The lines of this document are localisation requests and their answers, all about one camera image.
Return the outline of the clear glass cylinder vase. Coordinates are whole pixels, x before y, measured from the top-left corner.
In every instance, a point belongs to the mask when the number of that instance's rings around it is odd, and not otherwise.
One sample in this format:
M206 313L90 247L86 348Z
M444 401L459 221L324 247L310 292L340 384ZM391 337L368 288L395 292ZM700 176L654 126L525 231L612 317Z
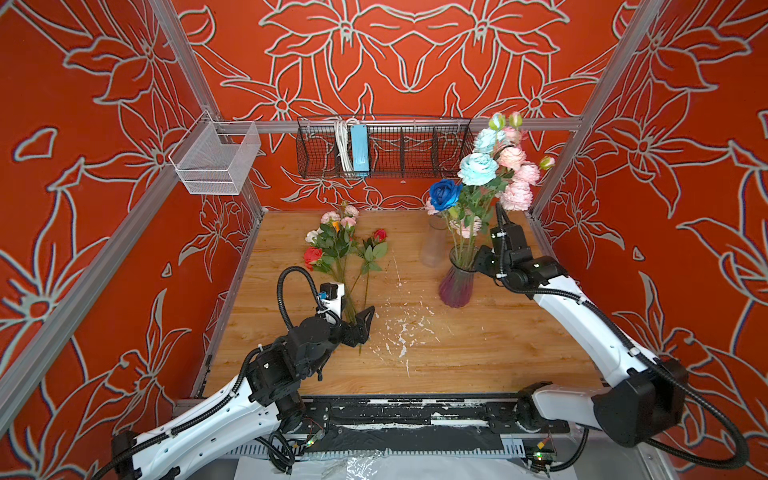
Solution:
M420 252L421 263L430 268L440 266L448 258L448 241L445 220L438 215L430 216Z

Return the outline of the dark blue rose stem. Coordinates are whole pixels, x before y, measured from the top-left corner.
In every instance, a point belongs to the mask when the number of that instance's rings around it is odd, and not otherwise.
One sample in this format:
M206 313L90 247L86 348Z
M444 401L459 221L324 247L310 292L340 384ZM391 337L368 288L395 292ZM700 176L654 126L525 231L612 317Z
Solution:
M453 180L443 179L434 183L429 189L429 198L438 210L444 210L456 204L468 208L464 185Z

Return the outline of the white mesh wall basket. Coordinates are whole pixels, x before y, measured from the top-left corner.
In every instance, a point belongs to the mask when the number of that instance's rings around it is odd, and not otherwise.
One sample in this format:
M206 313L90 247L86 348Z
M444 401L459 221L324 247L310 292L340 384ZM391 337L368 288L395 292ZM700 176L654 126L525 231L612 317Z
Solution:
M255 122L216 122L202 116L169 154L169 161L190 194L235 196L260 151Z

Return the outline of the light blue peony stem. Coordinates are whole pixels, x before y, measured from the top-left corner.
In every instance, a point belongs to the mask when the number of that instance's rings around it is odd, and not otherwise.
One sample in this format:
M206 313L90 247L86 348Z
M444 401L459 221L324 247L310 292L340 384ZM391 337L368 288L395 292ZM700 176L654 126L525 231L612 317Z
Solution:
M500 166L494 155L497 148L497 133L505 124L504 115L493 114L488 121L488 127L475 136L472 152L459 164L458 177L460 183L464 185L463 193L467 198L467 209L482 220L475 247L480 236L488 228L491 204L502 185L498 174Z

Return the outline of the light blue box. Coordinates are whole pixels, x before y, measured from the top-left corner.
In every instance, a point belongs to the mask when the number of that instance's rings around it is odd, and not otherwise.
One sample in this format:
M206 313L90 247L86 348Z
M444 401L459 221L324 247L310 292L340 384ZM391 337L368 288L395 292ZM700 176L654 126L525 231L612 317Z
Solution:
M366 177L370 172L368 128L364 124L352 124L349 128L353 172L359 177Z

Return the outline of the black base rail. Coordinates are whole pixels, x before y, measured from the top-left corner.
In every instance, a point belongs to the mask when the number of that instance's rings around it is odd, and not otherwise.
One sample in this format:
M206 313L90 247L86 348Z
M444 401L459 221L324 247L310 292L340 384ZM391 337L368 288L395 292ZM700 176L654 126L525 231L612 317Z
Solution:
M353 454L523 458L554 452L574 428L547 421L526 430L514 393L305 396L301 423L283 436L300 460Z

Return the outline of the bunch of artificial flowers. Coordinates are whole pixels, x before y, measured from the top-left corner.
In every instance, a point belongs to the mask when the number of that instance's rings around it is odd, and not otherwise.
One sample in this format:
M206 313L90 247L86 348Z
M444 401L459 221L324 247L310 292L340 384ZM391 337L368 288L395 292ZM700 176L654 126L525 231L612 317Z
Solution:
M350 324L356 323L357 309L352 292L359 276L349 283L347 267L350 256L356 254L360 246L356 235L358 217L357 208L344 201L335 210L325 212L321 216L319 227L308 231L304 238L308 244L303 254L305 267L310 271L325 273L345 287L346 304L342 312L344 319Z

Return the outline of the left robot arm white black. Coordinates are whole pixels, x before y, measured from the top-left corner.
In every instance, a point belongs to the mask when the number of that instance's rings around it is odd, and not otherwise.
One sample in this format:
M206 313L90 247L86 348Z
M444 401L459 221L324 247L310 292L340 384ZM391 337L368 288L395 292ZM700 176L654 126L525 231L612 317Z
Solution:
M315 303L314 315L300 324L292 322L284 300L284 282L291 273L307 280ZM114 473L120 479L187 479L246 442L268 443L297 428L305 419L301 383L320 378L339 346L365 344L375 309L369 306L353 322L345 321L344 286L317 285L299 266L281 272L276 298L284 335L251 350L228 384L180 416L143 434L115 436L112 458L95 478Z

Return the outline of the red rose stem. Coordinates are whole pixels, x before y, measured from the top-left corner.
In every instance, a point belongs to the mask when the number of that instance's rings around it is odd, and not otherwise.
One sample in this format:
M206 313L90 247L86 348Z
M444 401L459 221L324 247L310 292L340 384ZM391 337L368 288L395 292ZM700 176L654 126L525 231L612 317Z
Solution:
M363 259L361 274L365 277L364 306L367 306L370 273L382 270L378 261L388 252L387 238L385 229L377 229L362 244L360 253Z

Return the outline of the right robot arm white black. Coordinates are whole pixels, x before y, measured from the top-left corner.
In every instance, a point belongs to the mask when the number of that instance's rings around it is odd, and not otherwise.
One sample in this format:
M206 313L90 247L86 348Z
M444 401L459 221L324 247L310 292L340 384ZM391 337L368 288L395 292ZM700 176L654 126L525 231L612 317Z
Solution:
M495 214L492 243L478 250L475 269L547 311L588 354L605 382L598 390L569 389L551 382L526 387L513 414L521 428L536 432L550 421L567 421L586 431L601 431L622 447L644 443L707 468L735 470L748 463L744 435L690 387L683 365L675 359L663 360L634 341L588 299L557 260L532 255L522 227L501 206ZM681 424L687 401L723 426L734 444L729 457L700 457L658 441L658 435Z

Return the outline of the pink peony flower stem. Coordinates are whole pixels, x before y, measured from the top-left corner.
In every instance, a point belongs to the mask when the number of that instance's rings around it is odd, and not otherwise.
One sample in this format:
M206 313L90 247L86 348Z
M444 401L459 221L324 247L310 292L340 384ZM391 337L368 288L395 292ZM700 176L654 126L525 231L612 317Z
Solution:
M428 215L440 218L448 228L453 242L451 258L460 268L470 270L475 256L475 241L482 227L482 220L471 210L456 204L444 210L438 210L428 198L425 202Z

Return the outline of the purple glass fluted vase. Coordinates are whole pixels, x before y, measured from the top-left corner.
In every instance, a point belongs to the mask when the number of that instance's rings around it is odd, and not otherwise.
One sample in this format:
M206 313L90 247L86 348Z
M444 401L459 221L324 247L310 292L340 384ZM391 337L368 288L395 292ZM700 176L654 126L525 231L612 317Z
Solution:
M474 279L477 274L475 260L479 248L475 247L468 261L460 259L456 248L449 255L450 268L441 281L438 289L441 301L451 308L466 306L473 295Z

